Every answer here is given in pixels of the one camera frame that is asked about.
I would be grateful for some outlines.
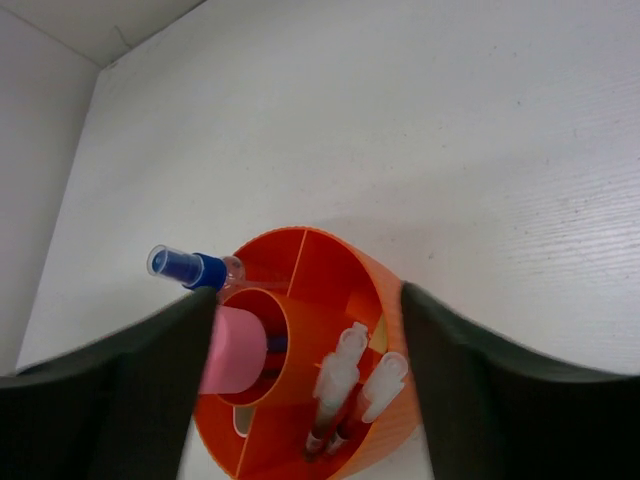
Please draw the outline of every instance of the white surface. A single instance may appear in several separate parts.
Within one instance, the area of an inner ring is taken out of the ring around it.
[[[0,10],[0,374],[13,370],[98,69]]]
[[[203,5],[100,76],[21,362],[180,295],[145,271],[158,242],[310,224],[527,345],[638,372],[639,9]],[[419,478],[406,448],[361,478]],[[219,478],[199,439],[185,458]]]
[[[0,0],[0,6],[106,66],[201,0]]]

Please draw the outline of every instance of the pink object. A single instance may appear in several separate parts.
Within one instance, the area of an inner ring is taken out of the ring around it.
[[[253,313],[218,307],[200,393],[240,393],[260,377],[267,358],[267,335]]]

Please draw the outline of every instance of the blue cap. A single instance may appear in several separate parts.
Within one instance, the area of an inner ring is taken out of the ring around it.
[[[227,266],[224,261],[218,257],[210,257],[203,253],[194,253],[202,259],[203,270],[200,278],[193,285],[187,288],[195,290],[198,287],[213,287],[216,292],[222,290],[224,283],[227,281]]]
[[[220,291],[227,279],[227,267],[222,259],[202,253],[185,253],[164,245],[151,250],[147,270],[151,275],[180,282],[190,290],[210,286]]]

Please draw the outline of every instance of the orange desk organizer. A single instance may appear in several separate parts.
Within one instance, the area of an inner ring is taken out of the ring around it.
[[[265,233],[235,255],[244,262],[247,278],[284,280],[289,287],[243,289],[224,304],[255,313],[268,334],[286,334],[289,343],[277,378],[260,380],[239,394],[199,397],[195,421],[211,456],[232,478],[320,480],[352,475],[396,449],[420,421],[412,378],[405,379],[407,386],[382,415],[363,425],[336,455],[314,463],[302,457],[315,416],[311,393],[319,366],[345,328],[358,321],[371,335],[384,318],[387,349],[407,354],[400,279],[346,242],[313,228]],[[367,349],[359,364],[360,385],[380,357]],[[255,407],[246,439],[234,431],[234,406]]]

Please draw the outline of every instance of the pen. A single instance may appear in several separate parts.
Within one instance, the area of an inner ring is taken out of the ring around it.
[[[409,371],[404,356],[387,352],[358,394],[356,407],[342,420],[331,436],[326,452],[334,455],[364,423],[372,423],[404,388],[402,379]]]
[[[318,399],[318,409],[305,443],[305,458],[308,461],[322,448],[333,419],[358,383],[358,362],[367,343],[367,327],[354,322],[340,335],[335,353],[324,358],[313,392],[313,397]]]

